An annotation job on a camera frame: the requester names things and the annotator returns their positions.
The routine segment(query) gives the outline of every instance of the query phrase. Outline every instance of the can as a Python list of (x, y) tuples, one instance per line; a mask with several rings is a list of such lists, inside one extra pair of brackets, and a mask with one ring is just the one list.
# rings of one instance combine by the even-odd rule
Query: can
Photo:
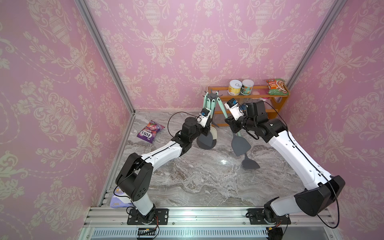
[(241, 87), (241, 94), (243, 95), (250, 95), (252, 92), (254, 82), (251, 79), (244, 79), (243, 80), (243, 86)]
[(240, 93), (242, 83), (239, 80), (231, 80), (229, 82), (228, 93), (232, 96), (237, 96)]

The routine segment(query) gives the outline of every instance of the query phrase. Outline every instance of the orange wooden rack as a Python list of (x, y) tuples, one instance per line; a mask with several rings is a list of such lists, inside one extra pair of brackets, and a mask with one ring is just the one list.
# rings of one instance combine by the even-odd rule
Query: orange wooden rack
[[(237, 95), (237, 96), (232, 96), (228, 94), (228, 87), (208, 87), (208, 92), (210, 93), (211, 90), (212, 92), (218, 91), (219, 95), (222, 95), (220, 97), (221, 101), (223, 104), (232, 98), (236, 99), (240, 103), (242, 103), (244, 99), (258, 99), (258, 98), (269, 98), (268, 102), (277, 110), (277, 112), (280, 112), (281, 109), (283, 108), (284, 104), (288, 100), (290, 96), (290, 92), (286, 86), (284, 86), (285, 89), (288, 91), (288, 95), (269, 95), (269, 87), (267, 85), (260, 85), (260, 86), (253, 86), (252, 92), (250, 95)], [(268, 113), (268, 118), (275, 118), (277, 117), (277, 113), (268, 105), (265, 104), (265, 110)], [(221, 111), (215, 111), (215, 114), (223, 114)], [(219, 127), (225, 127), (228, 126), (226, 123), (218, 123), (217, 124)]]

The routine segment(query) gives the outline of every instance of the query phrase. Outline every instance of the purple package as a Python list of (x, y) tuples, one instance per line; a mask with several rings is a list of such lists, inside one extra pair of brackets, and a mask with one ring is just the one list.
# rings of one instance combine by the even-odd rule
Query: purple package
[[(117, 187), (115, 193), (116, 193), (116, 195), (126, 196), (126, 194), (123, 193), (123, 191), (119, 187)], [(112, 195), (111, 204), (109, 206), (111, 208), (133, 207), (133, 204), (132, 204), (131, 200), (127, 197), (117, 197), (115, 195)]]
[(155, 136), (160, 132), (164, 127), (154, 121), (150, 121), (147, 126), (141, 132), (137, 134), (137, 137), (152, 143), (155, 139)]

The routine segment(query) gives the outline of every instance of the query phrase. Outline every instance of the damask pattern wallpaper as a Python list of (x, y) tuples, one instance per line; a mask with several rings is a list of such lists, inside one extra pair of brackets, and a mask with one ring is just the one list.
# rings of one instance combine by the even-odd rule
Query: damask pattern wallpaper
[[(306, 151), (346, 181), (344, 240), (382, 239), (384, 0), (346, 2), (283, 113)], [(337, 216), (336, 204), (332, 210)]]
[(135, 109), (199, 109), (208, 86), (289, 79), (333, 0), (86, 0)]
[(0, 0), (0, 239), (77, 239), (129, 113), (74, 1)]

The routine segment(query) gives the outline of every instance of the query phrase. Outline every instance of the black cable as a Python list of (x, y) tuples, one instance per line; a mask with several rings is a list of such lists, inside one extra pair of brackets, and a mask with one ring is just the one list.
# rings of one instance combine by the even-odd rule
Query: black cable
[(332, 228), (332, 229), (335, 229), (339, 226), (339, 223), (340, 223), (340, 209), (339, 209), (339, 201), (337, 199), (337, 196), (336, 196), (336, 191), (333, 189), (332, 187), (332, 184), (329, 182), (329, 180), (323, 175), (322, 172), (320, 172), (319, 169), (317, 169), (317, 167), (307, 158), (307, 156), (305, 156), (305, 154), (296, 146), (296, 144), (292, 141), (291, 137), (289, 136), (289, 131), (288, 131), (288, 125), (287, 123), (284, 121), (284, 119), (280, 116), (280, 114), (277, 112), (277, 110), (271, 105), (269, 104), (267, 101), (265, 101), (266, 104), (268, 104), (269, 106), (271, 106), (271, 108), (273, 108), (273, 110), (277, 113), (277, 115), (281, 118), (281, 120), (284, 122), (285, 126), (286, 126), (286, 131), (287, 131), (287, 135), (288, 135), (288, 138), (290, 139), (290, 141), (293, 143), (293, 145), (296, 147), (297, 150), (299, 150), (299, 152), (305, 157), (305, 159), (307, 159), (307, 161), (323, 176), (323, 178), (325, 178), (325, 180), (327, 181), (327, 183), (329, 183), (329, 185), (331, 186), (331, 189), (333, 191), (333, 194), (335, 195), (335, 199), (336, 199), (336, 205), (337, 205), (337, 223), (334, 227), (331, 227), (329, 226), (328, 224), (326, 224), (322, 219), (321, 217), (319, 216), (319, 214), (317, 215), (319, 217), (319, 219), (329, 228)]
[(248, 130), (245, 130), (248, 134), (249, 134), (249, 136), (251, 136), (251, 137), (253, 137), (255, 140), (259, 140), (260, 139), (260, 137), (258, 136), (258, 135), (256, 135), (256, 137), (254, 136), (254, 135), (252, 135), (250, 132), (248, 132)]
[[(122, 183), (124, 180), (126, 180), (127, 178), (129, 178), (135, 171), (136, 171), (136, 169), (133, 170), (133, 171), (131, 172), (131, 174), (129, 174), (126, 178), (124, 178), (120, 183)], [(116, 191), (116, 189), (117, 189), (118, 186), (119, 186), (119, 185), (117, 184), (116, 187), (115, 187), (115, 189), (113, 190), (113, 195), (115, 195), (115, 196), (117, 196), (117, 197), (128, 197), (128, 196), (119, 196), (119, 195), (116, 195), (115, 191)]]
[(126, 213), (128, 214), (128, 216), (130, 216), (130, 214), (128, 213), (128, 208), (132, 208), (132, 209), (134, 209), (133, 207), (127, 207), (126, 209), (125, 209), (125, 211), (126, 211)]
[(242, 105), (239, 104), (239, 112), (240, 112), (240, 113), (244, 113), (244, 110), (243, 110), (243, 104), (242, 104)]
[[(186, 114), (189, 114), (189, 115), (191, 115), (191, 116), (194, 116), (195, 118), (199, 118), (198, 116), (192, 115), (192, 114), (187, 113), (187, 112), (182, 112), (182, 111), (181, 111), (181, 112), (177, 112), (177, 113), (186, 113)], [(171, 119), (175, 114), (177, 114), (177, 113), (174, 113), (174, 114), (169, 118), (168, 123), (167, 123), (168, 133), (169, 133), (169, 135), (171, 135), (171, 137), (174, 137), (174, 136), (172, 136), (172, 134), (171, 134), (170, 131), (169, 131), (169, 121), (170, 121), (170, 119)]]
[(287, 231), (287, 228), (288, 228), (288, 222), (287, 222), (287, 226), (285, 227), (285, 230), (283, 232), (283, 235), (281, 236), (281, 239), (283, 239), (283, 236), (284, 236), (285, 232)]
[(158, 235), (158, 234), (159, 234), (159, 232), (160, 232), (159, 223), (156, 223), (156, 225), (157, 225), (157, 229), (158, 229), (158, 231), (157, 231), (157, 234), (156, 234), (156, 236), (154, 236), (154, 237), (152, 238), (152, 240), (154, 240), (154, 239), (155, 239), (155, 237), (157, 237), (157, 235)]

